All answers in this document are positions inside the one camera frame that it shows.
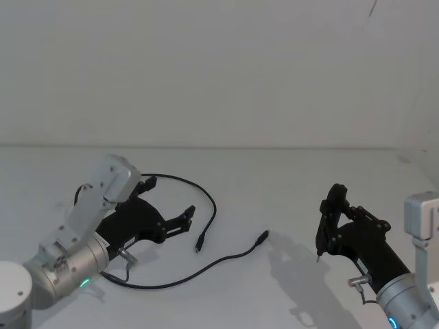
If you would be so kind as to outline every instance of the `metal connector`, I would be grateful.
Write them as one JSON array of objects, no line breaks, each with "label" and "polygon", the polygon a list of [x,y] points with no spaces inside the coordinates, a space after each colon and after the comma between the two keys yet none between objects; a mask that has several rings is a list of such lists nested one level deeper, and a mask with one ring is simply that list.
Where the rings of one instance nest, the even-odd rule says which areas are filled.
[{"label": "metal connector", "polygon": [[131,267],[135,266],[139,262],[139,260],[136,257],[134,257],[132,254],[130,254],[128,250],[125,248],[119,248],[117,253],[118,255],[120,255],[120,257],[125,259],[128,262],[128,264],[131,265]]},{"label": "metal connector", "polygon": [[348,286],[356,287],[362,284],[368,284],[370,281],[372,281],[372,277],[369,274],[366,274],[365,276],[360,276],[359,278],[349,279]]}]

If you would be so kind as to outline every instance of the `blue indicator light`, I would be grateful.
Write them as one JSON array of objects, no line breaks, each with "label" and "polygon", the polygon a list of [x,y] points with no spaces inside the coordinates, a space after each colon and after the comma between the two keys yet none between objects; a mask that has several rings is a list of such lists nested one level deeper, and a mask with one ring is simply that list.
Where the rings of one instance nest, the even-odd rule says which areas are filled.
[{"label": "blue indicator light", "polygon": [[83,287],[83,286],[85,286],[87,283],[89,283],[90,282],[90,279],[86,279],[86,280],[84,280],[83,282],[82,282],[82,284],[80,285],[80,287]]},{"label": "blue indicator light", "polygon": [[389,322],[392,325],[393,329],[398,329],[398,325],[396,324],[396,321],[392,317],[389,317]]}]

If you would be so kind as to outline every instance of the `green indicator light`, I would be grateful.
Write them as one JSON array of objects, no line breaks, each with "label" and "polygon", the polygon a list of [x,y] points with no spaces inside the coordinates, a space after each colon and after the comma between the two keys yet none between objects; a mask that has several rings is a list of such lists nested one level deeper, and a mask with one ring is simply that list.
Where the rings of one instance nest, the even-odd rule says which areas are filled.
[{"label": "green indicator light", "polygon": [[85,286],[87,283],[90,283],[90,279],[85,279],[85,280],[83,281],[83,283],[80,285],[80,287]]}]

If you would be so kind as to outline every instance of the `white cylindrical base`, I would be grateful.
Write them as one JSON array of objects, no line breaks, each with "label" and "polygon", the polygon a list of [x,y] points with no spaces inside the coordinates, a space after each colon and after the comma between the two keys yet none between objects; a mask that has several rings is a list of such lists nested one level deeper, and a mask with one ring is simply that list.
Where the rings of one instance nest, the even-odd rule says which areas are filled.
[{"label": "white cylindrical base", "polygon": [[21,265],[0,262],[0,328],[30,329],[32,278]]}]

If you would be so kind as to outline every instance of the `cable plug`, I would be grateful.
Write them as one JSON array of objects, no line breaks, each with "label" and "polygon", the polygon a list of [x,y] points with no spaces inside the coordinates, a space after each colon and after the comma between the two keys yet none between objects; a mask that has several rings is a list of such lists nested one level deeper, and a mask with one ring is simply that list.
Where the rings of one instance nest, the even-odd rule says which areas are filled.
[{"label": "cable plug", "polygon": [[195,244],[195,252],[201,252],[201,248],[203,247],[203,243],[204,243],[204,233],[201,234],[198,237],[197,243]]},{"label": "cable plug", "polygon": [[266,230],[264,233],[262,233],[261,236],[256,240],[255,245],[261,245],[265,240],[267,240],[269,234],[269,230]]}]

